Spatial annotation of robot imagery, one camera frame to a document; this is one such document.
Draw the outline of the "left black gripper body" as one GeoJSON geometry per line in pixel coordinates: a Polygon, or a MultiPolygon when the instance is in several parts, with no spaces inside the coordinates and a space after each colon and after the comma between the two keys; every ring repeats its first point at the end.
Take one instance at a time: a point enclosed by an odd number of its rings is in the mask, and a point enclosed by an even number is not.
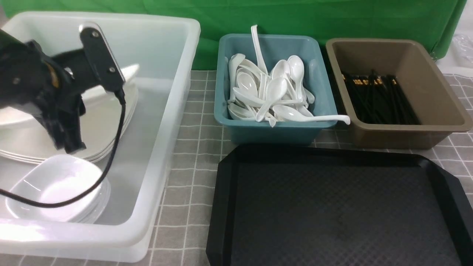
{"type": "Polygon", "coordinates": [[[86,108],[81,94],[74,91],[72,77],[45,55],[36,41],[28,41],[26,46],[39,55],[46,71],[44,86],[34,101],[41,113],[33,117],[47,131],[57,150],[63,149],[67,154],[84,150],[80,117],[86,108]]]}

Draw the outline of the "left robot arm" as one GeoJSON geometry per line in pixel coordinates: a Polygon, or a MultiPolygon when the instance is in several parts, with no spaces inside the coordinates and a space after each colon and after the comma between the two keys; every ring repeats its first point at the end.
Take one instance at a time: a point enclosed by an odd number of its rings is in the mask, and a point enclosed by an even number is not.
{"type": "Polygon", "coordinates": [[[81,90],[36,41],[23,43],[1,31],[0,67],[1,108],[32,116],[57,150],[74,154],[86,148],[79,119],[85,113],[81,90]]]}

